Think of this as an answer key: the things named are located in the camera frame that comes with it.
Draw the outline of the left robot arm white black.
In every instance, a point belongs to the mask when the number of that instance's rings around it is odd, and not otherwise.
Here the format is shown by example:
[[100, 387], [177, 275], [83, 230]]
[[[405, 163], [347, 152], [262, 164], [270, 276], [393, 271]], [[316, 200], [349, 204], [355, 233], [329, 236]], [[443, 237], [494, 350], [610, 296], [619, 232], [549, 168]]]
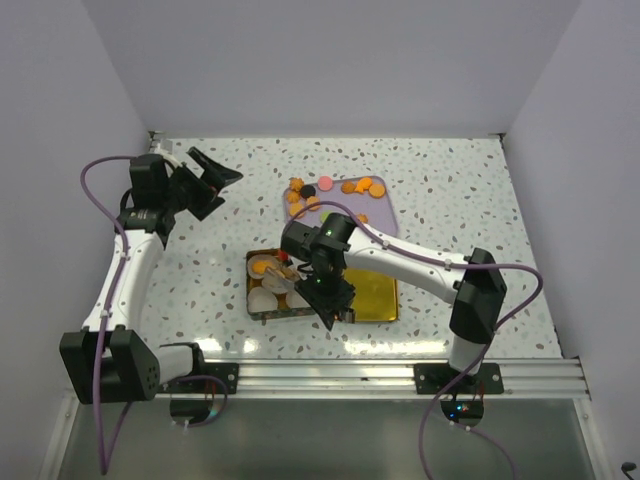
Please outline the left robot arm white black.
[[242, 174], [192, 147], [194, 172], [167, 153], [128, 156], [130, 188], [114, 226], [111, 263], [91, 312], [76, 332], [62, 336], [59, 351], [79, 401], [149, 401], [175, 382], [185, 392], [201, 390], [208, 379], [203, 353], [194, 342], [149, 347], [137, 333], [151, 276], [161, 259], [177, 214], [202, 221], [223, 205], [221, 192]]

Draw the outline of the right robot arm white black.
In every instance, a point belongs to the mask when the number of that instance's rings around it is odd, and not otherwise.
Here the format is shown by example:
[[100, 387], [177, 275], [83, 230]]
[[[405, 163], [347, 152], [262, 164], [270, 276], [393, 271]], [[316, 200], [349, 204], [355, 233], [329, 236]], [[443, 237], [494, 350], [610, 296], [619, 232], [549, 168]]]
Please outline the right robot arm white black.
[[480, 364], [507, 293], [493, 256], [476, 248], [470, 255], [445, 254], [401, 241], [347, 215], [332, 213], [320, 227], [287, 224], [280, 249], [308, 264], [294, 289], [330, 330], [353, 322], [356, 288], [348, 269], [382, 274], [424, 290], [452, 307], [453, 342], [445, 369], [451, 389], [468, 392], [481, 380]]

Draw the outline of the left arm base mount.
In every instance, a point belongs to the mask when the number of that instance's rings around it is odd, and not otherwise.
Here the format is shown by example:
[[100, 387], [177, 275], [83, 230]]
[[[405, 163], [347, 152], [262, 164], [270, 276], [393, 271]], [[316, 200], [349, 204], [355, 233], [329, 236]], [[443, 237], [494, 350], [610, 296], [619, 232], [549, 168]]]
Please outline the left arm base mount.
[[208, 426], [227, 410], [237, 393], [240, 365], [205, 363], [196, 373], [162, 384], [157, 393], [169, 399], [172, 422], [184, 430]]

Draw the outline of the metal serving tongs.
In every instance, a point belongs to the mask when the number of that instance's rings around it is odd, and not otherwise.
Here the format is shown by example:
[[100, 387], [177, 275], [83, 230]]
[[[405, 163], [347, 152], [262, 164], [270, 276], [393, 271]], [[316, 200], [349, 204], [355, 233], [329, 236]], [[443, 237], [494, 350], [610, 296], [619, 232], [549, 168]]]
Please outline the metal serving tongs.
[[[295, 291], [294, 290], [294, 283], [297, 280], [300, 279], [300, 275], [297, 273], [297, 270], [289, 268], [289, 267], [283, 267], [283, 268], [275, 270], [275, 271], [271, 270], [266, 275], [278, 275], [280, 277], [286, 277], [287, 279], [289, 279], [293, 283], [293, 289], [291, 291]], [[284, 300], [283, 300], [284, 306], [282, 307], [282, 315], [283, 316], [316, 316], [320, 320], [318, 315], [310, 307], [308, 309], [290, 309], [290, 308], [288, 308], [286, 303], [285, 303], [286, 294], [276, 295], [276, 296], [284, 297]]]

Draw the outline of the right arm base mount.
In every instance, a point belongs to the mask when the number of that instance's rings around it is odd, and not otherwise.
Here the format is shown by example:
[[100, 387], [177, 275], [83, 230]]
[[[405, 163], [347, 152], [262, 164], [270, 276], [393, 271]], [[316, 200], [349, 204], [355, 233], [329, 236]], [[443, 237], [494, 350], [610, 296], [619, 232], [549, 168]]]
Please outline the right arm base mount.
[[418, 363], [413, 366], [416, 393], [439, 396], [438, 406], [443, 416], [451, 422], [475, 427], [485, 413], [487, 395], [505, 392], [501, 370], [496, 363], [483, 363], [478, 372], [465, 375], [455, 385], [444, 390], [458, 371], [444, 363]]

